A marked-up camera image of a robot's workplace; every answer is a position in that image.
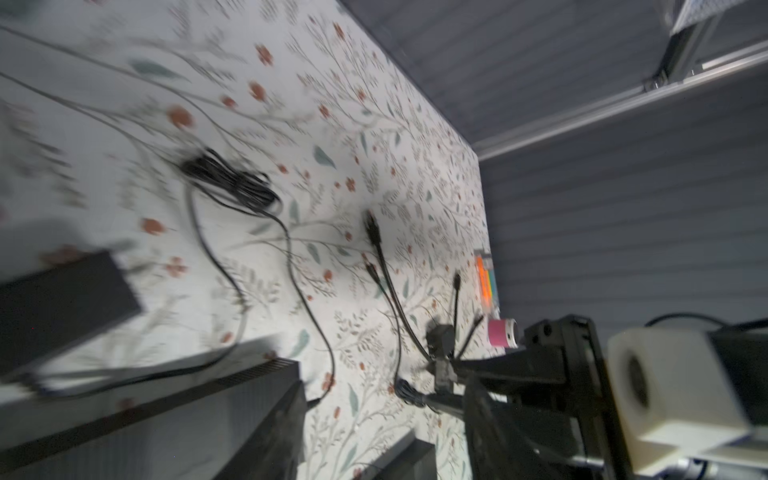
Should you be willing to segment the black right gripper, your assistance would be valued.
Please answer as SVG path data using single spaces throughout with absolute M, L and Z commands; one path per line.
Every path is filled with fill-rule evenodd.
M 463 421 L 470 376 L 496 402 L 557 479 L 633 479 L 605 361 L 591 320 L 567 315 L 528 327 L 521 348 L 466 360 L 431 357 L 429 407 Z

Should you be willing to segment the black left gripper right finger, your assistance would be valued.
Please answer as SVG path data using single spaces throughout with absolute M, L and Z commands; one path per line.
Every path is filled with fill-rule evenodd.
M 474 479 L 557 479 L 514 425 L 504 425 L 496 402 L 475 376 L 463 395 L 463 419 Z

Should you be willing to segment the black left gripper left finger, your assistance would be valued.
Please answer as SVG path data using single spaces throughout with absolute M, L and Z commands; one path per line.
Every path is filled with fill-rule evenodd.
M 214 479 L 296 479 L 306 411 L 304 386 L 297 381 Z

